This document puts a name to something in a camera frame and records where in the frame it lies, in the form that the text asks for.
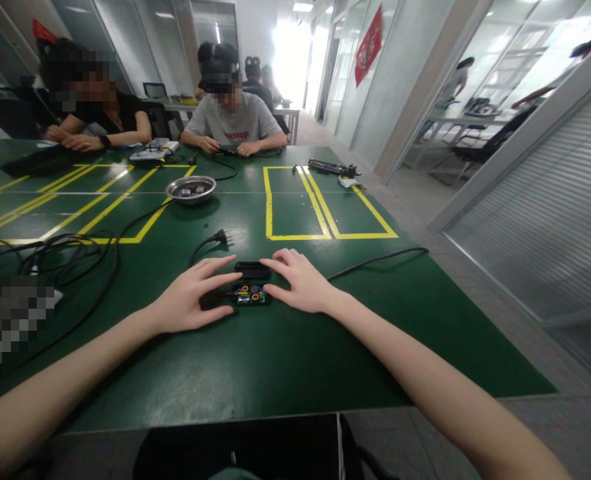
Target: printed text on t-shirt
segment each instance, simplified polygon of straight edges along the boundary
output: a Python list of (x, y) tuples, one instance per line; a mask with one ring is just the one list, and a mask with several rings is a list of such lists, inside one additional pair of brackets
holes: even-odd
[(233, 132), (233, 133), (224, 133), (228, 139), (246, 139), (249, 136), (249, 132)]

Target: red banner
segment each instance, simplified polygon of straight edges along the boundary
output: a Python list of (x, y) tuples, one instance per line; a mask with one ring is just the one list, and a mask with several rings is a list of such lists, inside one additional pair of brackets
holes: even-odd
[(378, 52), (382, 48), (382, 5), (377, 9), (375, 18), (370, 24), (362, 45), (357, 49), (357, 57), (355, 59), (355, 83), (356, 88), (360, 86), (366, 72), (370, 69), (373, 60), (377, 57)]
[(55, 43), (57, 38), (52, 34), (48, 28), (42, 25), (38, 20), (33, 19), (33, 36), (35, 38), (41, 38), (51, 43)]

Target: metal bowl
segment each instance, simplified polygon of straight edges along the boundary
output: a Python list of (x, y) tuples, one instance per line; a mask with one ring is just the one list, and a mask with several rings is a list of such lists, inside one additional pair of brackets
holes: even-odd
[(182, 177), (169, 183), (165, 193), (183, 205), (197, 205), (211, 198), (215, 185), (211, 177)]

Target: green workbench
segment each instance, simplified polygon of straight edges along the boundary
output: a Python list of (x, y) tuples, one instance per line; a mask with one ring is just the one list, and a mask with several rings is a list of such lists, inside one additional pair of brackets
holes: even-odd
[[(0, 141), (0, 164), (34, 150), (34, 141)], [(193, 151), (182, 147), (179, 153), (188, 159)], [(130, 220), (160, 205), (172, 180), (230, 173), (202, 155), (194, 169), (132, 169), (129, 154), (100, 153), (95, 166), (72, 167), (52, 178), (14, 179), (0, 171), (0, 239), (22, 243), (102, 229), (117, 234)], [(171, 203), (134, 226), (120, 246), (115, 284), (95, 314), (72, 335), (14, 369), (78, 318), (105, 282), (110, 260), (66, 289), (55, 314), (32, 340), (5, 354), (0, 395), (157, 298), (185, 269), (194, 248), (220, 228), (233, 234), (228, 253), (237, 254), (239, 261), (256, 261), (289, 247), (304, 253), (324, 275), (416, 246), (368, 191), (345, 190), (337, 178), (303, 168), (311, 157), (339, 163), (328, 147), (288, 147), (277, 158), (219, 157), (234, 163), (238, 175), (220, 182), (208, 203)], [(293, 165), (300, 168), (293, 171)], [(226, 253), (223, 246), (206, 247), (201, 257)], [(0, 267), (0, 275), (12, 275), (13, 258), (5, 258), (9, 270)], [(271, 281), (285, 285), (275, 274)], [(555, 392), (428, 255), (381, 261), (334, 283), (495, 397)], [(94, 390), (63, 431), (400, 405), (410, 405), (404, 391), (339, 324), (274, 301), (240, 308), (237, 315), (199, 331), (150, 342)]]

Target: wristwatch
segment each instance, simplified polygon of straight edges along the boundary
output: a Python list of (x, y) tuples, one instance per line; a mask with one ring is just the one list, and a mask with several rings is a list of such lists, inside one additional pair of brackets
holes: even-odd
[(106, 135), (100, 135), (100, 142), (106, 149), (110, 149), (112, 147), (111, 140)]

